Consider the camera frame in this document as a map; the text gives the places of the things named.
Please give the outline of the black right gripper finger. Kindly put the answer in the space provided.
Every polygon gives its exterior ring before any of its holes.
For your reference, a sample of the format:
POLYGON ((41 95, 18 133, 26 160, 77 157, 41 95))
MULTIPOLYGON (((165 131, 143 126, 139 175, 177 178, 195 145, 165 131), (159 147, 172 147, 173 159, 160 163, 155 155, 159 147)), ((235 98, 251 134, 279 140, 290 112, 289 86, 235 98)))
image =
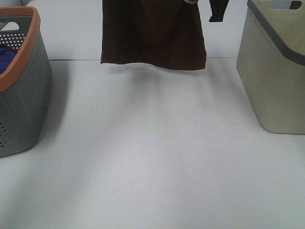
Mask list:
POLYGON ((212 15, 209 22, 223 22, 229 0, 209 0, 212 15))

